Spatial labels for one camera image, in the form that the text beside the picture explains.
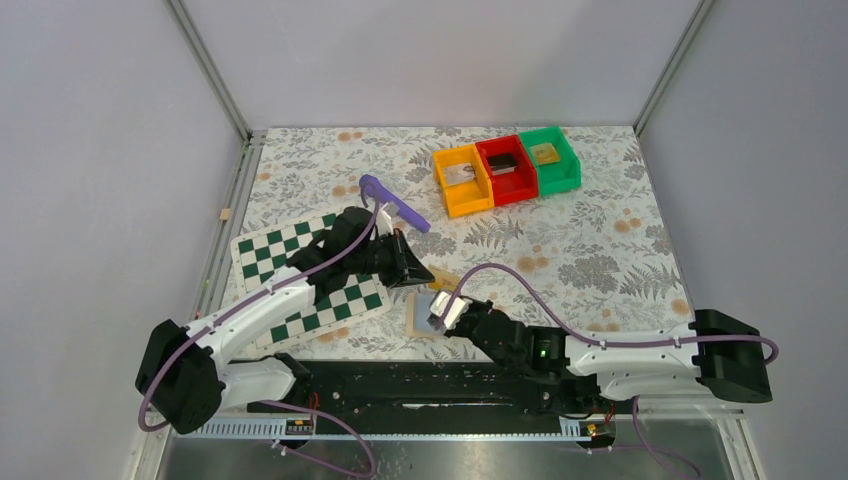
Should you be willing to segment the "gold striped credit card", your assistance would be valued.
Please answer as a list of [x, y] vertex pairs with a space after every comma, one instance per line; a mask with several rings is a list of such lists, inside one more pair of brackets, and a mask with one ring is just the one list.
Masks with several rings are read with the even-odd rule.
[[427, 287], [431, 290], [445, 290], [452, 292], [457, 288], [460, 282], [460, 277], [450, 271], [446, 271], [435, 266], [429, 266], [428, 270], [433, 275], [433, 280], [427, 284]]

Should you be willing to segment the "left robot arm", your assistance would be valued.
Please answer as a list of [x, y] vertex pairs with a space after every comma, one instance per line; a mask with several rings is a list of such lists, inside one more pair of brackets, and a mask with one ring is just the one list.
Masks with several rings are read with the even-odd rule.
[[139, 427], [155, 431], [146, 421], [149, 408], [185, 434], [221, 409], [284, 399], [296, 383], [291, 364], [274, 356], [239, 362], [237, 355], [359, 275], [377, 278], [387, 289], [435, 279], [385, 207], [348, 207], [242, 300], [185, 326], [165, 320], [152, 330], [135, 379], [143, 397]]

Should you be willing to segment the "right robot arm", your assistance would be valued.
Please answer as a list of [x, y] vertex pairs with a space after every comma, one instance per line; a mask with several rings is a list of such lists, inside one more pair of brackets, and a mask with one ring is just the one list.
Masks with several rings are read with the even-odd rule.
[[574, 386], [575, 399], [711, 393], [762, 404], [773, 398], [759, 330], [717, 310], [698, 310], [693, 321], [670, 328], [569, 332], [530, 326], [489, 302], [440, 291], [429, 313], [438, 332], [469, 340], [511, 374]]

